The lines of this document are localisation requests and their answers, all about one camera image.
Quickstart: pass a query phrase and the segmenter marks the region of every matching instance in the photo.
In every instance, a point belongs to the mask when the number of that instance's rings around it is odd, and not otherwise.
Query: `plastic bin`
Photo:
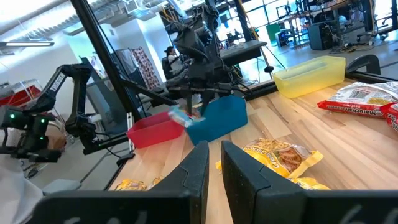
[[[204,121],[186,129],[193,145],[218,139],[248,123],[245,100],[232,95],[211,102],[203,116]]]
[[[345,58],[322,56],[276,72],[274,81],[282,95],[295,98],[341,83],[345,66]]]
[[[171,120],[167,112],[163,112],[136,122],[127,131],[127,136],[136,148],[143,148],[175,139],[183,130],[183,126]]]

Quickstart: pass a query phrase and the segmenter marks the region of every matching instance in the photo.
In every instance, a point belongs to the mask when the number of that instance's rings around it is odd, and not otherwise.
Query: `patterned curtain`
[[[142,47],[137,49],[130,49],[134,58],[137,60],[138,69],[141,72],[142,78],[148,89],[153,89],[160,85],[159,80],[156,77],[155,70],[144,52]]]

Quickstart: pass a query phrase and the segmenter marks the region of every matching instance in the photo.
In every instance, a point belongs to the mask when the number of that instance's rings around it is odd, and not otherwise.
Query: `yellow plastic bin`
[[[345,58],[322,56],[276,72],[274,81],[282,95],[295,98],[341,83],[345,67]]]

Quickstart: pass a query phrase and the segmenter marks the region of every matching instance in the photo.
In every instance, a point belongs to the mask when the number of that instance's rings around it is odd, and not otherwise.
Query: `ceiling light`
[[[54,42],[0,42],[0,47],[48,47]]]

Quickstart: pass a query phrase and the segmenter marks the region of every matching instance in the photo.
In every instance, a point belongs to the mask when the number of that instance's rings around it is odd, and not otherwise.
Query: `red plastic bin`
[[[171,120],[167,112],[163,112],[136,122],[127,131],[127,136],[136,148],[143,148],[175,139],[183,130],[183,126]]]

